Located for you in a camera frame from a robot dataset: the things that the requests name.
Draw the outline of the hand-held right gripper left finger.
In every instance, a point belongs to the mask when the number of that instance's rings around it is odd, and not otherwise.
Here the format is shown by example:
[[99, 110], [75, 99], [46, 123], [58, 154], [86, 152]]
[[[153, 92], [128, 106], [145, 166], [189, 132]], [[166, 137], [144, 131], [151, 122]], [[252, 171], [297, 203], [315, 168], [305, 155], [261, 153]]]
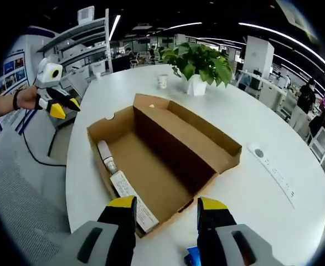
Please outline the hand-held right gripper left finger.
[[68, 236], [50, 265], [131, 265], [136, 220], [136, 196], [113, 199], [97, 221]]

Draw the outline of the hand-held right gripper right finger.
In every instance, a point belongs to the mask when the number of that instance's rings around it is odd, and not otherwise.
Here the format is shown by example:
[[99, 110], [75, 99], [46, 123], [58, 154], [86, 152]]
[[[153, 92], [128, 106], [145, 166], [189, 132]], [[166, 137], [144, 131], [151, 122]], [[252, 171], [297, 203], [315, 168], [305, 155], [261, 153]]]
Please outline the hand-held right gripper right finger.
[[201, 265], [282, 265], [271, 244], [238, 224], [220, 201], [198, 198], [197, 230]]

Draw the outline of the person's left hand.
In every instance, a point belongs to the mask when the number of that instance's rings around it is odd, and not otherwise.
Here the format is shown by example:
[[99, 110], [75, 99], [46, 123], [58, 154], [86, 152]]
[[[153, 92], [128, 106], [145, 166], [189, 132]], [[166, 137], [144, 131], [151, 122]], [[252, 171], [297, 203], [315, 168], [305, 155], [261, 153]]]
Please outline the person's left hand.
[[35, 85], [28, 86], [17, 94], [17, 106], [21, 109], [36, 109], [38, 88]]

